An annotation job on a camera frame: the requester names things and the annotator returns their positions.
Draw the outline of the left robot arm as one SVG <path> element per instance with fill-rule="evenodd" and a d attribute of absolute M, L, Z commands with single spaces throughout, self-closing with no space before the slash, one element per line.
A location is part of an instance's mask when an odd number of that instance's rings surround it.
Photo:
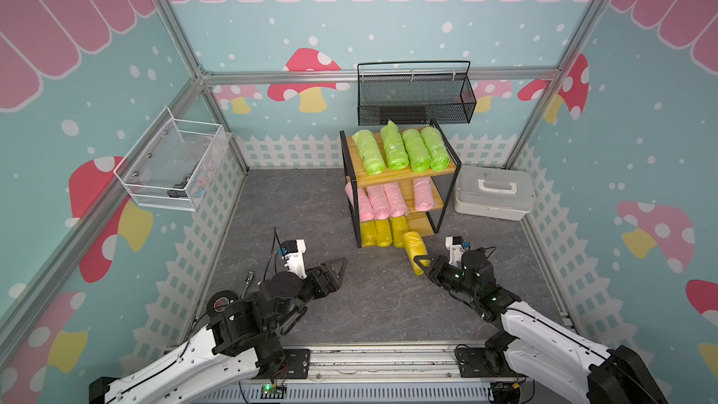
<path fill-rule="evenodd" d="M 209 300 L 205 327 L 173 351 L 123 378 L 100 377 L 89 386 L 92 403 L 192 403 L 230 383 L 289 367 L 280 339 L 306 315 L 310 303 L 338 292 L 348 260 L 308 269 L 302 239 L 278 248 L 285 269 L 255 292 Z"/>

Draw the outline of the yellow roll front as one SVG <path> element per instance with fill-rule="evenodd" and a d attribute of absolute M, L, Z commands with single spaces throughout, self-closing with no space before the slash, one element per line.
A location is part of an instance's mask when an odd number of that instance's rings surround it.
<path fill-rule="evenodd" d="M 391 246 L 394 239 L 389 220 L 376 220 L 375 228 L 377 233 L 376 245 L 381 248 Z"/>

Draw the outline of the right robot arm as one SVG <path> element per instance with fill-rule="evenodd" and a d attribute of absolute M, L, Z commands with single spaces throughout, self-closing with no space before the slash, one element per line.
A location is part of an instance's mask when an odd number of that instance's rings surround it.
<path fill-rule="evenodd" d="M 611 349 L 544 316 L 498 284 L 484 248 L 452 245 L 411 262 L 424 276 L 498 331 L 484 349 L 491 370 L 503 367 L 541 383 L 571 403 L 664 403 L 646 364 L 625 345 Z"/>

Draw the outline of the yellow roll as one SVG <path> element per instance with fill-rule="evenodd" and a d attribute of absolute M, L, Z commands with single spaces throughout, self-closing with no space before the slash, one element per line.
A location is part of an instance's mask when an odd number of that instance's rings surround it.
<path fill-rule="evenodd" d="M 375 228 L 377 233 L 376 245 L 381 248 L 391 246 L 394 239 L 389 220 L 376 220 Z"/>
<path fill-rule="evenodd" d="M 377 245 L 378 233 L 374 221 L 360 223 L 361 244 L 364 248 Z"/>
<path fill-rule="evenodd" d="M 423 238 L 418 232 L 409 231 L 402 235 L 402 241 L 413 272 L 417 276 L 423 275 L 424 268 L 430 265 L 430 260 L 426 258 L 427 250 Z"/>
<path fill-rule="evenodd" d="M 405 216 L 390 218 L 390 225 L 392 230 L 393 245 L 396 248 L 403 248 L 405 246 L 403 236 L 409 231 L 408 221 Z"/>

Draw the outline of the green roll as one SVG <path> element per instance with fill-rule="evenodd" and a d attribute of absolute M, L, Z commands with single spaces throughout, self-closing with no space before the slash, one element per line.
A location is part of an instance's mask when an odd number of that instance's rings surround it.
<path fill-rule="evenodd" d="M 421 133 L 417 129 L 407 129 L 402 133 L 402 140 L 412 171 L 423 173 L 428 170 L 431 166 L 431 157 L 424 145 Z"/>
<path fill-rule="evenodd" d="M 452 159 L 441 132 L 436 127 L 428 126 L 421 130 L 421 136 L 431 158 L 431 169 L 441 172 L 448 168 Z"/>
<path fill-rule="evenodd" d="M 383 151 L 386 164 L 390 170 L 404 170 L 409 166 L 409 157 L 406 152 L 403 138 L 398 126 L 389 120 L 381 129 Z"/>
<path fill-rule="evenodd" d="M 356 132 L 352 139 L 361 157 L 366 174 L 382 174 L 386 170 L 386 164 L 374 134 L 368 129 L 362 129 Z"/>

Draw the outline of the pink roll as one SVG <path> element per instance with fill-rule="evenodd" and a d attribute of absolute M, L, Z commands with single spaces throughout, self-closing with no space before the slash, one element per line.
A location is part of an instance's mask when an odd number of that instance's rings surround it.
<path fill-rule="evenodd" d="M 415 211 L 427 212 L 437 206 L 430 177 L 413 179 L 412 190 Z"/>
<path fill-rule="evenodd" d="M 398 183 L 385 183 L 383 191 L 389 205 L 391 218 L 406 216 L 409 213 L 409 207 Z"/>
<path fill-rule="evenodd" d="M 388 219 L 391 215 L 391 209 L 383 186 L 381 184 L 370 185 L 366 187 L 366 194 L 368 195 L 374 218 L 376 220 Z"/>
<path fill-rule="evenodd" d="M 347 183 L 345 193 L 350 200 L 352 206 L 358 203 L 358 213 L 360 222 L 369 222 L 375 219 L 372 205 L 369 202 L 368 195 L 362 187 L 354 187 L 352 183 Z"/>

